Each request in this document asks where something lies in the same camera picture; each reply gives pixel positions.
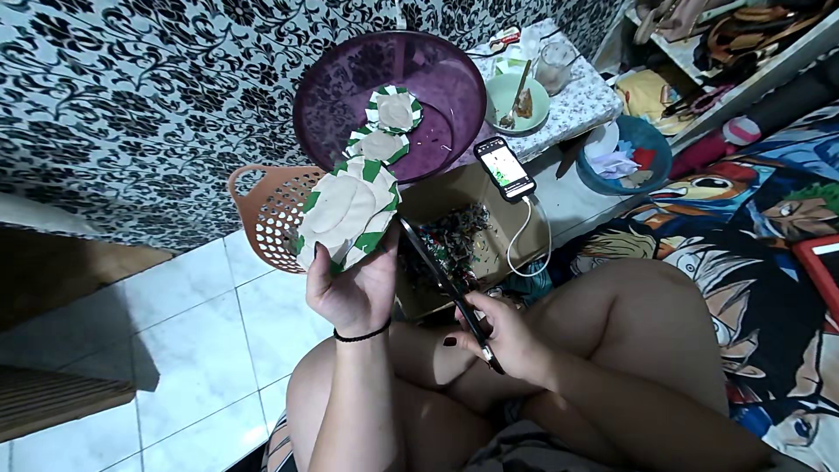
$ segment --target orange plastic basket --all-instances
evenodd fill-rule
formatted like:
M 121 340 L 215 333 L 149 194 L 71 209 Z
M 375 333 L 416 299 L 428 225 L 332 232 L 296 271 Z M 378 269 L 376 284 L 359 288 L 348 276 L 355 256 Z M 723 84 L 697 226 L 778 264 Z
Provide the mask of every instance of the orange plastic basket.
M 236 190 L 236 180 L 243 172 L 261 170 L 265 173 L 247 195 Z M 239 217 L 253 252 L 279 270 L 305 274 L 297 263 L 294 243 L 303 204 L 312 187 L 326 172 L 320 167 L 272 167 L 245 165 L 227 179 L 227 190 L 236 203 Z

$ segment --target glass cup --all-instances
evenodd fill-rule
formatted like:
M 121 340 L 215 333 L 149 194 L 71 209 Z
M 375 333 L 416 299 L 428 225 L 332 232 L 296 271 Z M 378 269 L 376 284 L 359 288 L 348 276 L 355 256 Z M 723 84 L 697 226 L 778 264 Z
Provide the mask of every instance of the glass cup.
M 550 43 L 542 48 L 536 65 L 536 81 L 553 97 L 571 83 L 571 66 L 579 57 L 564 43 Z

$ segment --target food scrap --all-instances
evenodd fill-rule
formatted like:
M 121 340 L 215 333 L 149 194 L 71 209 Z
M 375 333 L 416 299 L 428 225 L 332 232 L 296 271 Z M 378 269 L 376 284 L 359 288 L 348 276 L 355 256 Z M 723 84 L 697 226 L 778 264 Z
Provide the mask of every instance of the food scrap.
M 530 96 L 530 89 L 525 88 L 519 93 L 519 104 L 516 105 L 516 114 L 521 118 L 533 116 L 533 97 Z

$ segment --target cardboard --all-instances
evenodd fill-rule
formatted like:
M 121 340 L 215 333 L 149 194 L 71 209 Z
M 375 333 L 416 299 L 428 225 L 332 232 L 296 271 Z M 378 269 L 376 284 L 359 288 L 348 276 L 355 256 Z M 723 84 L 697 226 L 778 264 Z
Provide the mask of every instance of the cardboard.
M 472 240 L 474 255 L 479 259 L 472 263 L 472 270 L 478 277 L 480 289 L 496 285 L 512 272 L 507 265 L 507 247 L 524 224 L 527 203 L 505 202 L 480 163 L 464 165 L 431 177 L 401 193 L 402 203 L 398 211 L 417 226 L 434 222 L 457 208 L 483 203 L 489 211 L 489 227 L 477 233 Z M 516 269 L 548 250 L 547 223 L 535 208 L 530 223 L 510 250 L 510 260 Z M 401 267 L 397 274 L 396 301 L 408 319 L 423 317 L 452 305 L 451 299 L 441 295 L 439 290 L 432 290 L 425 284 L 414 287 Z

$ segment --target black and white damask pattern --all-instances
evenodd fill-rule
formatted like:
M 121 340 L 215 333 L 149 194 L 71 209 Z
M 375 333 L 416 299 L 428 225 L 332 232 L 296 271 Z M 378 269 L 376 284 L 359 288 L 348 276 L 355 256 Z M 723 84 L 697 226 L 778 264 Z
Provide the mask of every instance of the black and white damask pattern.
M 291 103 L 394 0 L 0 0 L 0 191 L 79 214 L 101 239 L 187 250 L 240 227 L 227 176 L 308 165 Z M 410 29 L 462 48 L 558 16 L 590 55 L 616 0 L 412 0 Z

